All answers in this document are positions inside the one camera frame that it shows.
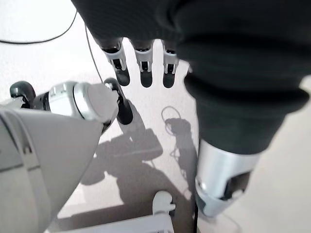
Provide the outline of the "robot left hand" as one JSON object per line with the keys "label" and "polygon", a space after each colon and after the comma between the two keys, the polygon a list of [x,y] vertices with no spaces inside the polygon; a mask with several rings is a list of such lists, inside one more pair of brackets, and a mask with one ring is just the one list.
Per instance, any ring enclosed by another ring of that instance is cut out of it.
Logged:
{"label": "robot left hand", "polygon": [[245,191],[260,154],[309,95],[308,0],[75,0],[99,46],[162,39],[189,63],[200,147],[197,205],[214,217]]}

